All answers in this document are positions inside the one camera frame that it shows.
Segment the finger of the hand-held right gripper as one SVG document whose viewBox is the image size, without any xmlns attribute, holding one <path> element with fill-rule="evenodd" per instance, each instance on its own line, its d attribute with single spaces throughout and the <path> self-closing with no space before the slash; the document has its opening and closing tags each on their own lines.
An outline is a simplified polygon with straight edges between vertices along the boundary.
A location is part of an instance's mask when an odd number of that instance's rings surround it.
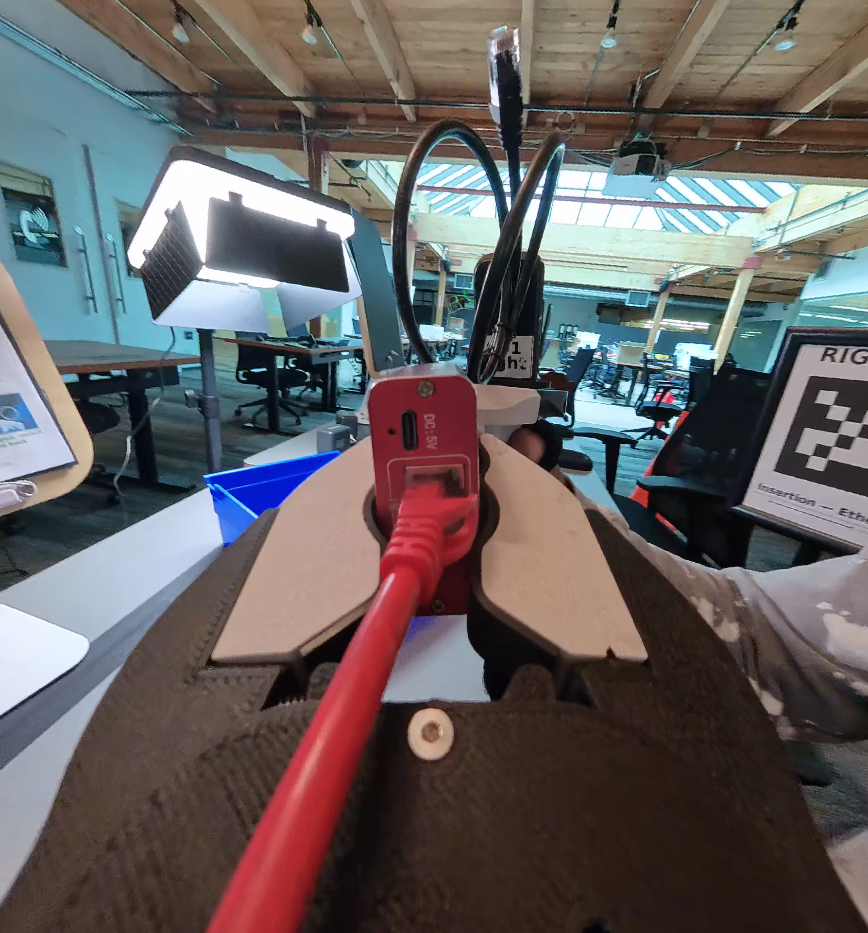
<svg viewBox="0 0 868 933">
<path fill-rule="evenodd" d="M 538 392 L 518 385 L 475 385 L 477 426 L 527 426 L 538 420 Z"/>
</svg>

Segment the studio light panel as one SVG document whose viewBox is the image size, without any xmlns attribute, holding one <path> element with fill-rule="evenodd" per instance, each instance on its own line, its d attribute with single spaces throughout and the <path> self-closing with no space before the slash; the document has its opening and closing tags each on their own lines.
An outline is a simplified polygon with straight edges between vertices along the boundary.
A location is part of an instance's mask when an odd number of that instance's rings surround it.
<svg viewBox="0 0 868 933">
<path fill-rule="evenodd" d="M 292 327 L 362 296 L 351 208 L 192 146 L 173 147 L 127 248 L 154 323 L 269 332 L 266 292 Z"/>
</svg>

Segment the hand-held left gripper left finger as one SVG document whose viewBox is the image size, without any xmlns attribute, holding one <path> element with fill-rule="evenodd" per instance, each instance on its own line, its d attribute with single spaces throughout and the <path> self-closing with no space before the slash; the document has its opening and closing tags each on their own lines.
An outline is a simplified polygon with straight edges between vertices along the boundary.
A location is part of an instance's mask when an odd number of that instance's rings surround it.
<svg viewBox="0 0 868 933">
<path fill-rule="evenodd" d="M 380 585 L 370 439 L 323 466 L 277 509 L 210 660 L 305 656 L 369 608 Z"/>
</svg>

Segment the black red office chair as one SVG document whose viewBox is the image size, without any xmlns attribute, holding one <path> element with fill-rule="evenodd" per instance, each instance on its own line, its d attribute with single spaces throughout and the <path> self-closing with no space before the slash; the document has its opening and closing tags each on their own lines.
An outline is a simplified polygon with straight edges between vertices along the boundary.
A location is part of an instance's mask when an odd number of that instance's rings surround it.
<svg viewBox="0 0 868 933">
<path fill-rule="evenodd" d="M 642 538 L 699 564 L 744 566 L 753 524 L 734 513 L 770 375 L 724 364 L 639 484 L 647 504 L 628 517 Z"/>
</svg>

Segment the ceiling projector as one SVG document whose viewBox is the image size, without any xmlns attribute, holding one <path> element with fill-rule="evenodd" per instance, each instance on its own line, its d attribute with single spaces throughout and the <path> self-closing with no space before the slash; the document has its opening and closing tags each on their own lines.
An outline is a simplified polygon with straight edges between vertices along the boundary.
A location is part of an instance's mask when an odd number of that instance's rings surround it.
<svg viewBox="0 0 868 933">
<path fill-rule="evenodd" d="M 654 201 L 673 170 L 664 143 L 651 137 L 624 143 L 617 150 L 602 189 L 603 197 Z"/>
</svg>

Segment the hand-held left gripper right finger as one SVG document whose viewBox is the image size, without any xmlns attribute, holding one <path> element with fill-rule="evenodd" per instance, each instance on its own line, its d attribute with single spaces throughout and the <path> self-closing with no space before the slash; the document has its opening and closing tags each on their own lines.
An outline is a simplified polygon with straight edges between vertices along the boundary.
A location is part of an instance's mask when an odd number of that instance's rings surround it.
<svg viewBox="0 0 868 933">
<path fill-rule="evenodd" d="M 581 501 L 551 473 L 489 434 L 484 539 L 471 556 L 468 634 L 477 653 L 553 659 L 648 653 Z"/>
</svg>

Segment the blue plastic bin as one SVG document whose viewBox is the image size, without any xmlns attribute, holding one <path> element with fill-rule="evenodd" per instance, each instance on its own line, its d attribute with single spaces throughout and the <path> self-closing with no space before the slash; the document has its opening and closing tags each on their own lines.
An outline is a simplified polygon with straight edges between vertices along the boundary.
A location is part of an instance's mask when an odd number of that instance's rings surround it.
<svg viewBox="0 0 868 933">
<path fill-rule="evenodd" d="M 301 484 L 338 457 L 340 451 L 335 450 L 204 475 L 223 546 L 229 547 L 264 512 L 280 507 Z"/>
</svg>

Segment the person's right hand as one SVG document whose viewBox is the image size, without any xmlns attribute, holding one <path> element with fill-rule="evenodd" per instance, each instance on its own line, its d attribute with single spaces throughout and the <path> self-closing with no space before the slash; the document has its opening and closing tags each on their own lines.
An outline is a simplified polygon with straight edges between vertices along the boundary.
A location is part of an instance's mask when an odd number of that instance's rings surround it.
<svg viewBox="0 0 868 933">
<path fill-rule="evenodd" d="M 517 428 L 510 435 L 509 446 L 548 472 L 559 460 L 559 438 L 545 422 Z"/>
</svg>

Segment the black framed marker sign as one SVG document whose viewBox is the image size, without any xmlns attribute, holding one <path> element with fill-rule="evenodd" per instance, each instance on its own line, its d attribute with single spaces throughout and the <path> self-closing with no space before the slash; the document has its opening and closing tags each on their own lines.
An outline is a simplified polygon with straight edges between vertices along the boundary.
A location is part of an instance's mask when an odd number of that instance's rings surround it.
<svg viewBox="0 0 868 933">
<path fill-rule="evenodd" d="M 731 510 L 830 553 L 868 547 L 868 328 L 790 328 Z"/>
</svg>

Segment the wooden top desk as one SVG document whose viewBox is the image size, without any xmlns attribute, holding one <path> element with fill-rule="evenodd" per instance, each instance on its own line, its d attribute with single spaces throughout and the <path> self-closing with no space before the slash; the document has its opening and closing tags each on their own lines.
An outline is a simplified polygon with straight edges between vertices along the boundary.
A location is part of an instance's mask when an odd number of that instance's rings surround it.
<svg viewBox="0 0 868 933">
<path fill-rule="evenodd" d="M 132 436 L 130 458 L 136 463 L 133 469 L 122 468 L 120 479 L 125 484 L 173 493 L 195 489 L 195 484 L 167 482 L 160 476 L 148 390 L 180 385 L 179 368 L 199 364 L 200 356 L 89 341 L 46 341 L 45 345 L 59 373 L 76 377 L 66 386 L 90 437 L 119 425 L 116 409 L 97 399 L 125 398 Z"/>
</svg>

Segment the grey light stand pole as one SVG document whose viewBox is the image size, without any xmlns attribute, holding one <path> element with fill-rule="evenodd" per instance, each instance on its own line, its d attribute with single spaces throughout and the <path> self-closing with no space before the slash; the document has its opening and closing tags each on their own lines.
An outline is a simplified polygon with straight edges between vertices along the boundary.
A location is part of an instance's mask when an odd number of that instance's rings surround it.
<svg viewBox="0 0 868 933">
<path fill-rule="evenodd" d="M 208 328 L 198 328 L 197 335 L 202 389 L 199 393 L 185 390 L 185 401 L 204 419 L 207 472 L 218 473 L 222 469 L 222 437 L 214 333 Z"/>
</svg>

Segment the red ethernet splitter box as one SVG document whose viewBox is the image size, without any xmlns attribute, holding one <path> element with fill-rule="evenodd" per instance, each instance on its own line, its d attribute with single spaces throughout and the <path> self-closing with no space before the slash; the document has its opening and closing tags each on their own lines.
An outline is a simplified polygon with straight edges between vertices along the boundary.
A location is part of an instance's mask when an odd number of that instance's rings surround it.
<svg viewBox="0 0 868 933">
<path fill-rule="evenodd" d="M 402 367 L 370 387 L 373 516 L 422 573 L 419 615 L 466 612 L 479 526 L 477 399 L 452 364 Z"/>
</svg>

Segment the wooden document stand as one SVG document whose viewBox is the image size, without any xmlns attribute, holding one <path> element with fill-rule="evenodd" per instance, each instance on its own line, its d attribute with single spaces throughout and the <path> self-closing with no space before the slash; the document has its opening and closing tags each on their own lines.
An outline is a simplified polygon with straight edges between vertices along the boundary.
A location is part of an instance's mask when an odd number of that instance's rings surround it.
<svg viewBox="0 0 868 933">
<path fill-rule="evenodd" d="M 8 329 L 20 345 L 20 351 L 31 367 L 34 378 L 45 393 L 47 401 L 64 429 L 73 453 L 78 458 L 74 467 L 34 479 L 37 492 L 23 504 L 0 507 L 0 519 L 19 511 L 65 496 L 75 490 L 88 476 L 93 464 L 93 447 L 75 402 L 66 383 L 51 358 L 38 328 L 27 311 L 20 293 L 5 266 L 0 262 L 0 311 L 6 318 Z"/>
</svg>

